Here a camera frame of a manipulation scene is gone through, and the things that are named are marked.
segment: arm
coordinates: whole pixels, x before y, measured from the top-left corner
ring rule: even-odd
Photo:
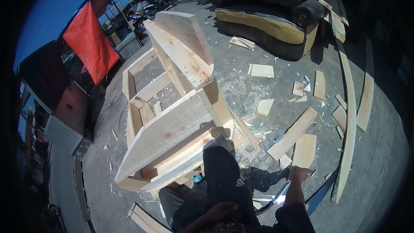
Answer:
[[[228,217],[240,217],[242,211],[235,202],[219,202],[206,214],[199,217],[196,221],[179,231],[179,233],[199,232],[210,225],[223,222]]]

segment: concrete ground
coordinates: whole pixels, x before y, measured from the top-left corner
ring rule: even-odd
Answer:
[[[239,117],[253,114],[258,100],[274,99],[267,118],[256,117],[249,121],[253,125],[250,127],[252,132],[264,133],[273,128],[286,131],[307,107],[311,106],[318,112],[316,124],[306,131],[318,137],[315,159],[310,167],[317,169],[317,172],[303,184],[305,199],[310,197],[324,183],[325,175],[338,167],[341,152],[337,148],[342,148],[343,145],[335,130],[337,124],[331,116],[339,106],[334,96],[340,94],[344,97],[345,88],[339,55],[330,30],[327,30],[326,37],[317,37],[311,53],[301,60],[291,62],[279,58],[275,61],[275,56],[259,45],[253,52],[235,45],[230,46],[231,35],[224,34],[220,29],[211,5],[203,6],[191,2],[180,4],[170,11],[196,15],[214,59],[218,84],[228,106]],[[143,232],[127,217],[133,202],[137,202],[166,225],[166,220],[161,215],[159,199],[154,199],[149,192],[125,191],[114,182],[127,151],[127,100],[122,94],[122,72],[150,47],[151,43],[148,41],[124,63],[107,87],[105,102],[95,126],[94,144],[83,159],[87,204],[96,232]],[[346,41],[344,48],[350,61],[359,105],[364,84],[365,40],[362,38],[355,44]],[[275,78],[247,76],[249,63],[274,66]],[[408,124],[404,88],[396,75],[387,68],[386,60],[375,47],[374,66],[374,99],[368,130],[362,133],[357,129],[353,165],[339,204],[330,202],[328,192],[311,215],[316,232],[365,232],[372,229],[392,201],[396,193],[394,186],[399,183],[401,171],[405,169],[409,149],[403,127],[403,124]],[[307,102],[287,103],[285,98],[292,98],[294,81],[304,81],[305,75],[311,80],[313,91],[315,70],[320,70],[325,75],[326,94],[329,95],[325,99],[325,106],[321,107],[321,102],[311,94],[308,94]],[[135,78],[137,90],[162,72],[162,66],[158,62],[149,65]],[[161,101],[162,108],[165,109],[178,100],[179,95],[171,84],[155,98],[150,101],[150,106],[155,101]],[[272,160],[266,152],[245,142],[235,149],[234,154],[240,164],[253,167],[248,182],[256,189],[255,192],[276,194],[284,184],[279,162]],[[287,155],[292,157],[292,154],[291,148]],[[109,162],[113,164],[113,171],[109,169]],[[272,225],[275,221],[275,209],[274,206],[260,215],[260,222]]]

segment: leg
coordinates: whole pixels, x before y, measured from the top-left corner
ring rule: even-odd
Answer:
[[[237,202],[246,214],[243,221],[259,225],[251,194],[240,177],[240,169],[234,157],[225,148],[217,146],[204,150],[203,162],[207,182],[206,209],[211,209],[219,202]]]

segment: red tarp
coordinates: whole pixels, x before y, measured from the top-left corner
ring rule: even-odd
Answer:
[[[63,39],[82,60],[95,85],[99,85],[119,56],[96,17],[90,2],[87,2],[73,18]]]

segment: road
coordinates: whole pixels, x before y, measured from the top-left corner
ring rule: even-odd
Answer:
[[[52,145],[50,187],[52,202],[59,207],[67,233],[89,233],[82,219],[74,187],[75,157],[64,148]]]

